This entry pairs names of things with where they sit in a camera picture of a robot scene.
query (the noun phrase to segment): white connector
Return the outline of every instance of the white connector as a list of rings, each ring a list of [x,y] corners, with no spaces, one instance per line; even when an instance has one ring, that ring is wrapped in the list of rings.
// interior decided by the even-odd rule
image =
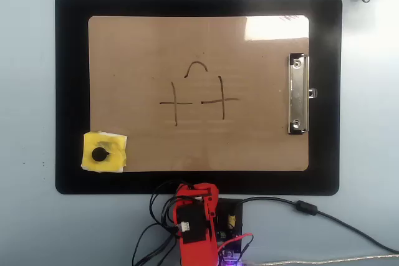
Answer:
[[[180,222],[177,226],[180,232],[187,232],[188,230],[190,230],[190,223],[186,221]]]

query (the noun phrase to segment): light blue surface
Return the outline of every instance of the light blue surface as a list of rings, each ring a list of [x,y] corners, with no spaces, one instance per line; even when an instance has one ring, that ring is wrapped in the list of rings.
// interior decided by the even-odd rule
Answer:
[[[340,190],[301,198],[399,249],[399,0],[342,2]],[[0,265],[130,265],[148,196],[55,190],[54,49],[54,0],[0,0]],[[246,258],[257,262],[384,254],[278,203],[246,204],[244,230],[255,233]],[[159,242],[145,238],[141,254]]]

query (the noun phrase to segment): yellow sponge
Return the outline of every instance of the yellow sponge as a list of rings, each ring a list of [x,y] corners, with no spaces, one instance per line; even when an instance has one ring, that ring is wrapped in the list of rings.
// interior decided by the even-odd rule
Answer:
[[[106,132],[88,132],[84,135],[81,167],[87,171],[121,173],[126,166],[127,136]],[[93,150],[103,148],[108,152],[103,161],[92,157]]]

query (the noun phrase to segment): hand-drawn symbol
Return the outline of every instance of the hand-drawn symbol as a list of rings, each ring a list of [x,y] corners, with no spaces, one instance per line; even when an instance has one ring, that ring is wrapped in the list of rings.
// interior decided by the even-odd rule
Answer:
[[[204,67],[205,71],[208,71],[208,68],[206,67],[206,65],[205,65],[203,62],[200,62],[199,60],[196,60],[196,61],[192,62],[192,63],[190,64],[190,66],[188,67],[187,73],[186,73],[186,75],[185,75],[185,78],[188,77],[188,74],[189,74],[189,72],[190,72],[191,66],[194,65],[194,64],[202,65],[202,66]]]
[[[224,97],[224,90],[223,90],[223,80],[221,76],[218,76],[219,81],[220,81],[220,89],[221,89],[221,94],[222,94],[222,99],[219,100],[212,100],[212,101],[201,101],[201,104],[210,104],[210,103],[218,103],[222,102],[222,111],[223,111],[223,117],[222,120],[224,120],[224,117],[226,115],[226,112],[224,110],[224,103],[225,101],[238,101],[239,98],[225,98]]]
[[[172,81],[172,89],[173,89],[173,102],[160,102],[160,104],[173,104],[175,106],[175,126],[177,126],[177,105],[187,105],[192,104],[190,102],[177,102],[176,96],[176,88]]]
[[[208,71],[208,68],[204,63],[196,60],[190,64],[184,78],[188,77],[188,74],[190,73],[190,69],[194,64],[202,65],[204,67],[205,71],[206,72]],[[222,120],[224,120],[225,116],[226,116],[226,111],[224,108],[225,101],[239,101],[239,98],[225,98],[224,97],[224,89],[223,89],[223,79],[221,76],[218,76],[218,78],[219,78],[219,82],[220,82],[221,99],[212,100],[212,101],[201,101],[201,104],[211,104],[211,103],[222,102],[222,113],[223,113]],[[177,124],[178,124],[178,122],[177,122],[177,105],[187,105],[187,104],[192,104],[192,103],[191,102],[177,102],[176,88],[175,88],[175,85],[173,84],[173,82],[172,82],[172,89],[173,89],[173,102],[160,102],[160,104],[173,104],[175,106],[175,126],[177,126]]]

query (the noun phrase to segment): clipboard clip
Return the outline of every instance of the clipboard clip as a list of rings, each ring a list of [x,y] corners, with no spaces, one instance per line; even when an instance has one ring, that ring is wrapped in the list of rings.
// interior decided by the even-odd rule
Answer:
[[[309,88],[309,56],[291,53],[288,61],[288,133],[304,134],[309,130],[309,99],[317,97],[317,90]]]

